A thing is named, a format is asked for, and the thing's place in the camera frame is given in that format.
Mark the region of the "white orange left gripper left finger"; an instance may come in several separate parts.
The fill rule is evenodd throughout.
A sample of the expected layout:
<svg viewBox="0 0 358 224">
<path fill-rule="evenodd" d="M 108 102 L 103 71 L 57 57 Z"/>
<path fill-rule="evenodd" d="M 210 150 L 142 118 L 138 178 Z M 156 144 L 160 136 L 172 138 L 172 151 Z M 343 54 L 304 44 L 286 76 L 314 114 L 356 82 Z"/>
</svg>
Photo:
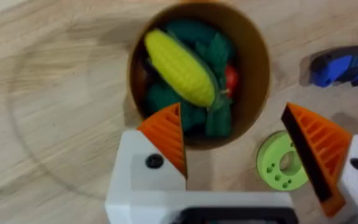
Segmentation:
<svg viewBox="0 0 358 224">
<path fill-rule="evenodd" d="M 167 106 L 122 134 L 110 194 L 130 191 L 184 191 L 186 153 L 180 104 Z"/>
</svg>

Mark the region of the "white orange left gripper right finger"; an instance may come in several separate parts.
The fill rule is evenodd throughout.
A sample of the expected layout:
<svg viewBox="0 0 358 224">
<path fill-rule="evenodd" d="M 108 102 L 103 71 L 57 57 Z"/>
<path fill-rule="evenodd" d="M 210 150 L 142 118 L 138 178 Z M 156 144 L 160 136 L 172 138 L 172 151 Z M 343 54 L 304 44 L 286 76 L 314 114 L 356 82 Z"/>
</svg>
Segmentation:
<svg viewBox="0 0 358 224">
<path fill-rule="evenodd" d="M 302 106 L 281 117 L 329 223 L 358 223 L 358 134 Z"/>
</svg>

